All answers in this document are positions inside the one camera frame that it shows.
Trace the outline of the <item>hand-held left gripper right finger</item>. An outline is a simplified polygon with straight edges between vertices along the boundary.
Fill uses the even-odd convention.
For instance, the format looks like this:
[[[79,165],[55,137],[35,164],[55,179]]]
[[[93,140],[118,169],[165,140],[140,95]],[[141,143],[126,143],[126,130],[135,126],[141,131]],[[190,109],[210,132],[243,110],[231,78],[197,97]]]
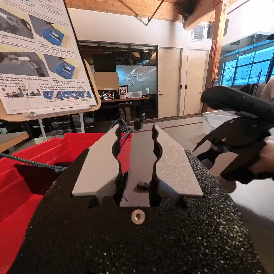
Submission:
[[[185,149],[158,125],[153,125],[152,204],[171,198],[179,204],[183,197],[203,198],[204,193],[189,162]]]

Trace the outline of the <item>white wall vent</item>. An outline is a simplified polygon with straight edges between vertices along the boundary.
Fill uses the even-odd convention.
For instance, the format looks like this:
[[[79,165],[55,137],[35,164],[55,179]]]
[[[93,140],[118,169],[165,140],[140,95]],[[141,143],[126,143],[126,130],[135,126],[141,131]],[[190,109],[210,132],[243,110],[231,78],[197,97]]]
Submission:
[[[192,29],[191,41],[203,42],[204,41],[205,24],[198,24]]]

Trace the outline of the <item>person's right hand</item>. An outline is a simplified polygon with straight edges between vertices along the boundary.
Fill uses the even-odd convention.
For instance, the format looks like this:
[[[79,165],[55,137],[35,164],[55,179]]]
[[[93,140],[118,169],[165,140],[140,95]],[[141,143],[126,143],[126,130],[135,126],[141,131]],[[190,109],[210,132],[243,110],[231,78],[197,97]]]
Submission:
[[[274,141],[267,140],[260,152],[258,162],[254,166],[255,173],[274,172]]]

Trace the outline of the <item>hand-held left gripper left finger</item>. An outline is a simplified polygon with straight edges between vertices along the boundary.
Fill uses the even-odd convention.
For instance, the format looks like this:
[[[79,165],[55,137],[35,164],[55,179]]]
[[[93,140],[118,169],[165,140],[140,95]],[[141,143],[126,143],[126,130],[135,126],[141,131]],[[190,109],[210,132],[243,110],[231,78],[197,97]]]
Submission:
[[[121,151],[121,125],[116,124],[90,146],[77,181],[73,197],[94,196],[98,204],[105,197],[113,197],[116,203],[122,199],[122,168],[118,160]]]

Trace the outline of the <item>wooden post with signs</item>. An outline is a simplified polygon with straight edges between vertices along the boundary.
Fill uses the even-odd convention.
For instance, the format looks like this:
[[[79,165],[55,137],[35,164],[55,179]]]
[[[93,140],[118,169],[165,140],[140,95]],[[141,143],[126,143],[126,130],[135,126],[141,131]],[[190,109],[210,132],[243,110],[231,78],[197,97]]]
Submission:
[[[224,27],[227,17],[227,11],[229,6],[229,1],[214,1],[217,3],[214,16],[214,30],[213,38],[217,39],[216,52],[214,60],[211,60],[211,50],[208,61],[207,77],[205,91],[201,95],[201,102],[203,103],[203,111],[207,112],[208,109],[219,109],[221,102],[221,95],[219,95],[219,87],[211,86],[211,81],[217,75],[214,75],[215,62],[220,63],[220,54],[222,48],[222,40],[224,36]]]

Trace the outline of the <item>red plastic bin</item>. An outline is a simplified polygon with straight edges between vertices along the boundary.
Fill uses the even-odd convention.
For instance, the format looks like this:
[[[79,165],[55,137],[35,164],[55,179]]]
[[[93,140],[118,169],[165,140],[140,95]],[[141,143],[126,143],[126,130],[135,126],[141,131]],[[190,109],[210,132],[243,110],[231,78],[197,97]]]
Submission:
[[[105,133],[66,133],[30,146],[14,156],[55,166],[67,167],[84,149]],[[18,161],[1,159],[0,175],[0,259],[1,273],[7,273],[23,242],[29,222],[42,197],[60,173],[52,169],[24,166]]]

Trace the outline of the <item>small black charger box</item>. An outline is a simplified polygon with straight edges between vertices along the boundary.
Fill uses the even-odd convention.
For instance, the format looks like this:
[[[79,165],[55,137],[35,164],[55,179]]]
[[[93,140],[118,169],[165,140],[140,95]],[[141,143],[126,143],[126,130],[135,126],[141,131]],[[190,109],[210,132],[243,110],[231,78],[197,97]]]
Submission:
[[[146,118],[146,114],[143,113],[140,118],[136,119],[134,122],[133,122],[133,127],[136,131],[139,131],[140,129],[142,129],[143,127],[143,122]]]

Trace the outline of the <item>clear plastic bin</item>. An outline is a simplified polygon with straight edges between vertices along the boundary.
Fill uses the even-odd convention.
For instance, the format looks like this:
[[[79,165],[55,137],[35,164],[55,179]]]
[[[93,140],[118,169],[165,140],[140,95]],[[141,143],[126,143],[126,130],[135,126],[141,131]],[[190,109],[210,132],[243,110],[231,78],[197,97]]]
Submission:
[[[203,113],[203,133],[209,134],[215,128],[219,127],[226,121],[237,118],[234,112],[231,111],[211,111]]]

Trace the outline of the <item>beige door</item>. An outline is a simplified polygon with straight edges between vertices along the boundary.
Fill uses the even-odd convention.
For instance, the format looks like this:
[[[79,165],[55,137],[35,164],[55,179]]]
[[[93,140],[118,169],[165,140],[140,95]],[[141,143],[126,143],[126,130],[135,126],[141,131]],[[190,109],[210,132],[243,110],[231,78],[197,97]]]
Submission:
[[[204,91],[209,50],[189,49],[187,56],[187,72],[184,98],[184,115],[201,112],[201,93]]]
[[[159,118],[176,116],[181,84],[181,48],[159,47],[158,110]]]

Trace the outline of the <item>white board stand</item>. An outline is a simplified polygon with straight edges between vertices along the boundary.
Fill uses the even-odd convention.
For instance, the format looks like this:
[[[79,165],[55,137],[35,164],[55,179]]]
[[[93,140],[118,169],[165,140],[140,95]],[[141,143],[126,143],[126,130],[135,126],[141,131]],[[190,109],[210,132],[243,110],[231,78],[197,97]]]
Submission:
[[[33,117],[39,122],[42,136],[46,139],[46,133],[43,125],[43,119],[57,116],[68,116],[70,129],[76,132],[73,121],[73,114],[79,114],[81,132],[84,129],[84,112],[91,111],[97,102],[93,92],[80,85],[77,88],[57,88],[40,90],[41,96],[36,96],[35,90],[28,91],[28,107],[26,108],[26,118]]]

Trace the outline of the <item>cardboard box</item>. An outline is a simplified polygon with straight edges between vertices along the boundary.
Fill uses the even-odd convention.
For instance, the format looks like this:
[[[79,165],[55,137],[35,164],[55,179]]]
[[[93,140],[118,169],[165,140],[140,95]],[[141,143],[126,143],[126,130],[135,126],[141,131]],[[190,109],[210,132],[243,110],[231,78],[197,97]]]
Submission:
[[[126,122],[134,121],[137,119],[136,107],[118,108],[119,117]]]

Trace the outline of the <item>black wall speaker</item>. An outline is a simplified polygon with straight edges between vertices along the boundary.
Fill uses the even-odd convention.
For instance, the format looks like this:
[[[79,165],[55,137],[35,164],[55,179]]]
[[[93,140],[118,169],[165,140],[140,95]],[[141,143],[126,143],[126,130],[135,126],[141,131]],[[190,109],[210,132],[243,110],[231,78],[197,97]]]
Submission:
[[[229,19],[225,21],[224,36],[227,34]],[[209,22],[207,25],[207,39],[213,38],[214,22]]]

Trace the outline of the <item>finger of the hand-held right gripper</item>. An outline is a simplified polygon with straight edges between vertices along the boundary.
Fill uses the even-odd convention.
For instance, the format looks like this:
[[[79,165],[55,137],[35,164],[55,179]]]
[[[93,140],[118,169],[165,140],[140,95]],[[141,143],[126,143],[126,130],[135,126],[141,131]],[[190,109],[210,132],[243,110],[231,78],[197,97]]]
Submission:
[[[221,173],[238,156],[229,151],[218,135],[206,135],[197,143],[192,153],[211,173]]]

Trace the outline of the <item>long wooden table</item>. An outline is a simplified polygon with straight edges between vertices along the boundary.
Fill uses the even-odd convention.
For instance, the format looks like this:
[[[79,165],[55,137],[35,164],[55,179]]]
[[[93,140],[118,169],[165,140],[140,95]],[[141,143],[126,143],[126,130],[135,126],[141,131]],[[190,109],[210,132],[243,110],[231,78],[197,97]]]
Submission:
[[[136,107],[136,117],[141,117],[141,101],[148,100],[149,97],[137,97],[137,98],[119,98],[119,99],[106,99],[101,100],[100,110],[106,109],[125,109],[127,107]]]

